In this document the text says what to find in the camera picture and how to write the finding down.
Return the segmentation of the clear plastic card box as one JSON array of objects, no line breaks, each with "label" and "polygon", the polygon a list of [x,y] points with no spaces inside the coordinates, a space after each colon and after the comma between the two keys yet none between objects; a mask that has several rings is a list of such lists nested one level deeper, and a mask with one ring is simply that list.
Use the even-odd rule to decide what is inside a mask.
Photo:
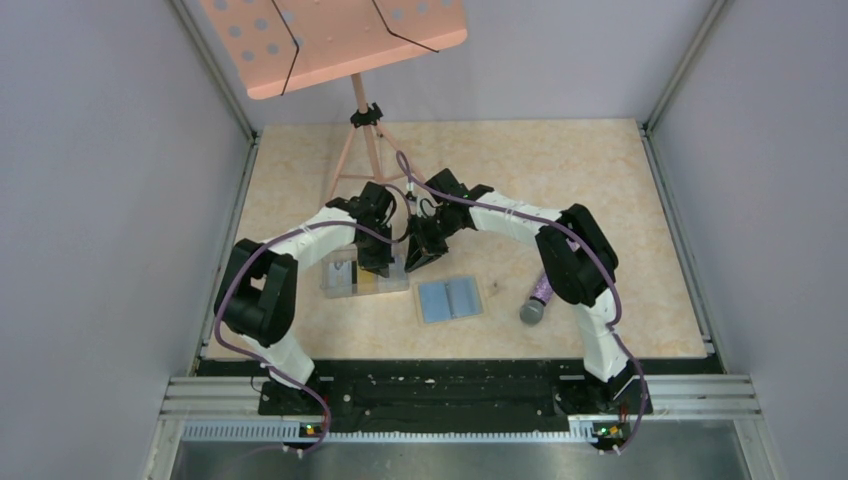
[{"label": "clear plastic card box", "polygon": [[362,268],[354,247],[336,250],[322,260],[321,289],[329,299],[406,291],[409,279],[404,263],[404,254],[393,248],[384,277]]}]

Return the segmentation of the purple glitter microphone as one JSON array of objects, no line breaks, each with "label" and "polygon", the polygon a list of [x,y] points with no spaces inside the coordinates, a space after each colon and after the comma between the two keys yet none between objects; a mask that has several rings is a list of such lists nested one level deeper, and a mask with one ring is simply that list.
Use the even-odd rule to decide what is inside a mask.
[{"label": "purple glitter microphone", "polygon": [[542,273],[532,288],[528,298],[519,309],[519,318],[526,325],[537,325],[544,318],[547,305],[554,291],[548,276]]}]

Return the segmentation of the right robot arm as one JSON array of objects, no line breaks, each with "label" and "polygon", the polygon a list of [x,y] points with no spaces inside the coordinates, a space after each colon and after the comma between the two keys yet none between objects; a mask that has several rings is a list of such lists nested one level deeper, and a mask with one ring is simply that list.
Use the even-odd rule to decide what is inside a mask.
[{"label": "right robot arm", "polygon": [[584,369],[594,377],[586,385],[589,404],[600,412],[622,404],[635,368],[613,332],[622,314],[615,287],[619,261],[591,212],[580,204],[565,210],[536,207],[486,185],[467,188],[448,169],[422,187],[437,205],[433,213],[409,222],[406,272],[446,255],[448,238],[462,229],[536,247],[553,292],[576,309]]}]

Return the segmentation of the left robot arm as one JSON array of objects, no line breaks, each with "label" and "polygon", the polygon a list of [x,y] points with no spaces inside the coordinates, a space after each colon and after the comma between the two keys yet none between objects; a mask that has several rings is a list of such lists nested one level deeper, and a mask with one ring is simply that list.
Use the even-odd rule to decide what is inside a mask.
[{"label": "left robot arm", "polygon": [[368,182],[359,195],[330,200],[284,234],[263,242],[242,239],[232,247],[215,300],[213,336],[265,366],[284,385],[283,401],[297,413],[314,410],[321,397],[320,386],[309,379],[314,362],[291,331],[298,277],[349,245],[356,247],[363,270],[388,276],[396,208],[389,186]]}]

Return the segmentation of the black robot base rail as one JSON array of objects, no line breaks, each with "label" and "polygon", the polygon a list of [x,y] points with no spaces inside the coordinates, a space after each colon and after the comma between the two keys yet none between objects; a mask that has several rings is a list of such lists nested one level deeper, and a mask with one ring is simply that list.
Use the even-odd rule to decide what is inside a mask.
[{"label": "black robot base rail", "polygon": [[265,416],[315,415],[332,433],[565,432],[579,415],[633,420],[652,410],[632,365],[609,383],[582,361],[320,360],[306,391],[274,381]]}]

